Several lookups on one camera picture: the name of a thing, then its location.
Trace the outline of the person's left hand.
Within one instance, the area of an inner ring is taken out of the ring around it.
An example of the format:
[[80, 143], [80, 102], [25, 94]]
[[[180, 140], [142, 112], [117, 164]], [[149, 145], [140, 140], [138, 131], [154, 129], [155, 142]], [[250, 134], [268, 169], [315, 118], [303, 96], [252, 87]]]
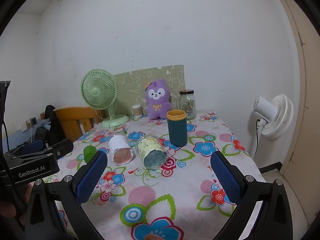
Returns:
[[22, 217], [27, 210], [31, 191], [31, 184], [20, 186], [12, 191], [10, 189], [2, 189], [1, 216]]

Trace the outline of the person's right hand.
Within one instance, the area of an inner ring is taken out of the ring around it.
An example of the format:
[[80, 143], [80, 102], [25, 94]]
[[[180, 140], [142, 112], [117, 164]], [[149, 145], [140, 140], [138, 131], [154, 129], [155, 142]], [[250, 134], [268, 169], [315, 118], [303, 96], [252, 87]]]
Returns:
[[158, 235], [155, 235], [153, 233], [149, 233], [144, 237], [144, 240], [164, 240], [164, 239]]

